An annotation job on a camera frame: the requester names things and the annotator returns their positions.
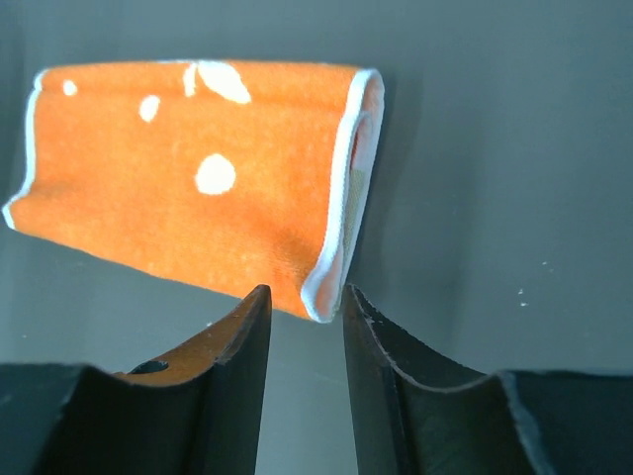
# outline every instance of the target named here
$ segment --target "towel fold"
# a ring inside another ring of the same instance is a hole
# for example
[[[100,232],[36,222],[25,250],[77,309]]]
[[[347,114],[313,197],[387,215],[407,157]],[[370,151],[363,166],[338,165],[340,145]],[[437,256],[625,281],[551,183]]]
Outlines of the towel fold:
[[[40,73],[7,225],[331,321],[383,116],[378,71],[176,60]]]

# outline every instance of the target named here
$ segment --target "white towel edge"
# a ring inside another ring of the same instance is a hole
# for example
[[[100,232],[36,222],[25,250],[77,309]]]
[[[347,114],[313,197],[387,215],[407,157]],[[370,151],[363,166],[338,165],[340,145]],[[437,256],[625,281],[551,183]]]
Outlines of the white towel edge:
[[[372,85],[378,90],[372,91]],[[378,100],[370,103],[370,107],[368,109],[364,109],[364,99],[368,94],[377,95]],[[308,275],[308,278],[301,289],[301,299],[306,307],[308,316],[313,321],[321,324],[330,323],[334,318],[334,314],[337,310],[336,306],[340,300],[342,285],[347,278],[347,272],[349,271],[351,258],[358,239],[358,233],[360,231],[362,217],[365,212],[371,173],[376,159],[376,150],[378,148],[378,139],[382,126],[384,112],[383,94],[383,80],[378,70],[362,69],[358,71],[350,83],[345,112],[343,113],[343,117],[341,118],[336,132],[330,174],[327,224],[325,237],[323,239],[323,246],[315,267]],[[343,220],[345,217],[345,207],[349,188],[349,169],[352,158],[351,152],[363,112],[370,113],[371,129],[370,134],[367,137],[367,142],[359,143],[357,145],[357,150],[363,149],[365,151],[365,155],[362,157],[357,156],[356,159],[361,160],[359,167],[362,168],[365,179],[361,195],[359,197],[359,203],[356,207],[356,215],[353,217],[354,223],[352,226],[352,236],[348,252],[344,256],[345,261],[338,266],[339,269],[334,269],[333,267],[336,263],[336,258],[340,255],[339,253],[342,252],[344,231]],[[319,305],[317,296],[327,279],[331,279],[333,282],[328,282],[330,284],[328,286],[330,290],[329,295],[325,296],[324,304]]]
[[[36,179],[36,138],[35,138],[35,111],[38,97],[42,92],[42,78],[47,69],[41,71],[33,81],[33,91],[29,95],[27,102],[27,112],[25,115],[25,172],[22,185],[16,194],[2,207],[2,216],[7,226],[16,230],[16,224],[11,215],[11,206],[29,194],[31,186]]]

